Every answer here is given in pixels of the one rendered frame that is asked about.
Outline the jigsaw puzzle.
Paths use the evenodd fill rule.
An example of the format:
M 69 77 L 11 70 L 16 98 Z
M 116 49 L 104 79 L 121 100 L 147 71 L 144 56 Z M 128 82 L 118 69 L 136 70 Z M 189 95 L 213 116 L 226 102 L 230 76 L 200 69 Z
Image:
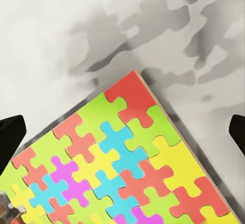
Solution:
M 242 224 L 136 70 L 11 159 L 0 224 Z

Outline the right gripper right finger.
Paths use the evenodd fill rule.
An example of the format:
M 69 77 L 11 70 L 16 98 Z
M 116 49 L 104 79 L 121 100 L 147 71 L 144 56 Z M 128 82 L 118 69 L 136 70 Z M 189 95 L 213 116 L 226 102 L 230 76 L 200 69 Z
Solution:
M 245 116 L 237 114 L 232 116 L 229 134 L 245 156 Z

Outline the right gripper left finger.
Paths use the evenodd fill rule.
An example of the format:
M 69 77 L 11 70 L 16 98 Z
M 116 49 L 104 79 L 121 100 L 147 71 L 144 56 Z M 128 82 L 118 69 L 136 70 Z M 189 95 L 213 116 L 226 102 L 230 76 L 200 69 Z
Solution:
M 23 115 L 0 120 L 0 175 L 27 133 Z

